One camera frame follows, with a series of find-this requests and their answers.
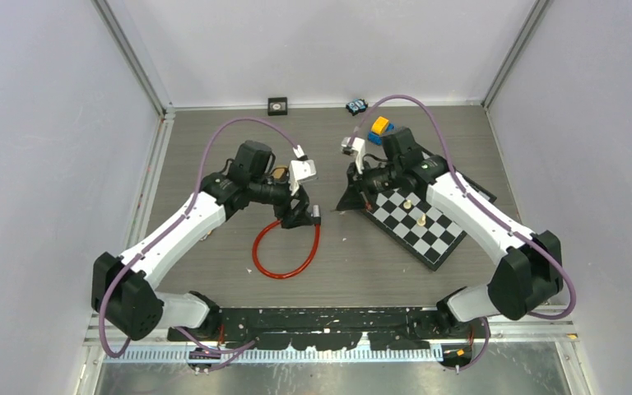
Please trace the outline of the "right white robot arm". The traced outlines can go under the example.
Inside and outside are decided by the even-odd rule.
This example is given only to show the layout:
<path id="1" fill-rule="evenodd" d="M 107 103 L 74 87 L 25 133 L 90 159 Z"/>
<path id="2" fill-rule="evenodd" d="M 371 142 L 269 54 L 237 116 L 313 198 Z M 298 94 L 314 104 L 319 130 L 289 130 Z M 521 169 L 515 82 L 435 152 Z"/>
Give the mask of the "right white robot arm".
<path id="1" fill-rule="evenodd" d="M 375 197 L 399 189 L 414 193 L 471 236 L 495 265 L 486 284 L 463 287 L 440 300 L 437 327 L 446 337 L 459 337 L 476 318 L 502 315 L 519 320 L 564 288 L 561 246 L 549 230 L 537 233 L 511 220 L 485 200 L 448 161 L 417 143 L 402 127 L 382 139 L 385 160 L 365 162 L 364 139 L 346 137 L 342 153 L 352 157 L 347 187 L 337 210 L 360 210 Z"/>

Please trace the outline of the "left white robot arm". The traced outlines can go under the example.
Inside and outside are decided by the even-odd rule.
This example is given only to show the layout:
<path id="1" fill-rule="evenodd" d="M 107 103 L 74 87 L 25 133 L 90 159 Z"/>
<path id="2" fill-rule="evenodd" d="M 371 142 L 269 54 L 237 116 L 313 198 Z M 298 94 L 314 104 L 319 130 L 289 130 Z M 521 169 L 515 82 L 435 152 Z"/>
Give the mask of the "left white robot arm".
<path id="1" fill-rule="evenodd" d="M 170 269 L 202 238 L 251 203 L 273 208 L 278 224 L 290 229 L 314 225 L 309 196 L 302 184 L 317 175 L 313 160 L 300 147 L 281 177 L 272 175 L 272 149 L 260 142 L 242 143 L 222 170 L 202 178 L 170 218 L 141 242 L 94 262 L 91 306 L 101 318 L 137 341 L 157 328 L 187 328 L 201 341 L 220 327 L 217 305 L 196 291 L 157 291 Z"/>

